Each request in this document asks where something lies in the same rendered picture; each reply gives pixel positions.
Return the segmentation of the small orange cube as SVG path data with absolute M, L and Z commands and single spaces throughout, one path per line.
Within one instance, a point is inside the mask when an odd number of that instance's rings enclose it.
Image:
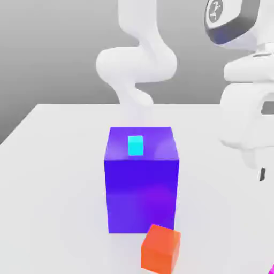
M 152 224 L 141 245 L 141 267 L 159 274 L 172 274 L 180 240 L 180 232 Z

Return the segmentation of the small cyan cube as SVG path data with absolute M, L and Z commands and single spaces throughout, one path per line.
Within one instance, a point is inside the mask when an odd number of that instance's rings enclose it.
M 128 155 L 129 156 L 144 155 L 143 136 L 141 135 L 128 136 Z

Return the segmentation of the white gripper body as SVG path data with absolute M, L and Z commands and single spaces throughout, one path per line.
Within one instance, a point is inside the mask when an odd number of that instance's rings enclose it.
M 220 140 L 231 148 L 274 147 L 274 115 L 263 115 L 266 101 L 274 102 L 274 82 L 231 83 L 220 101 Z

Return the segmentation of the large purple box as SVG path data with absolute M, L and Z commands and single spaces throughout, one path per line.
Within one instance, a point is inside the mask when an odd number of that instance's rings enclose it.
M 143 156 L 128 155 L 134 135 L 143 136 Z M 109 233 L 174 228 L 179 155 L 170 127 L 111 127 L 104 173 Z

